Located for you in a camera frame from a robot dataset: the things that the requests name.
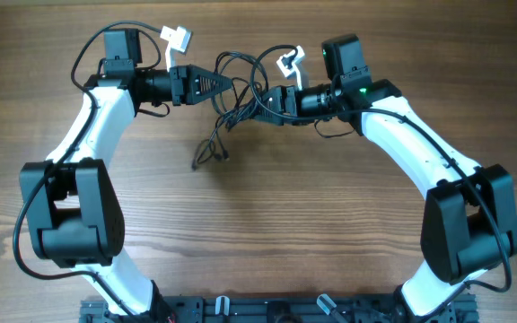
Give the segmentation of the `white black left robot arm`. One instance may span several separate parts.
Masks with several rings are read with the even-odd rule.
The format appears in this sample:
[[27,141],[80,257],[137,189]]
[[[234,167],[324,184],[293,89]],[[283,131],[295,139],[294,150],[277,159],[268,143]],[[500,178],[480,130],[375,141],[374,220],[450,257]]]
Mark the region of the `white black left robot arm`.
[[134,21],[100,30],[105,55],[81,85],[83,106],[62,143],[20,173],[27,228],[35,254],[54,262],[58,277],[84,277],[103,297],[103,316],[117,322],[172,322],[156,284],[124,250],[125,222],[108,167],[125,129],[153,106],[195,105],[231,81],[195,65],[177,65],[191,31]]

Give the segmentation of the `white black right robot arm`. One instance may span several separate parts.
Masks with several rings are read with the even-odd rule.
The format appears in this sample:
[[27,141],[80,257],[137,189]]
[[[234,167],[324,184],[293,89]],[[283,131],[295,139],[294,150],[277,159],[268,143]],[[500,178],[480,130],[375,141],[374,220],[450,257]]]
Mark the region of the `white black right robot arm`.
[[359,38],[324,41],[328,82],[308,84],[300,47],[280,47],[277,66],[294,86],[253,87],[254,117],[302,126],[337,118],[378,145],[416,185],[425,200],[420,248],[423,262],[393,294],[364,295],[341,314],[327,295],[317,299],[337,321],[474,322],[469,289],[501,267],[507,292],[517,254],[513,178],[501,165],[484,167],[451,147],[412,110],[389,80],[373,80]]

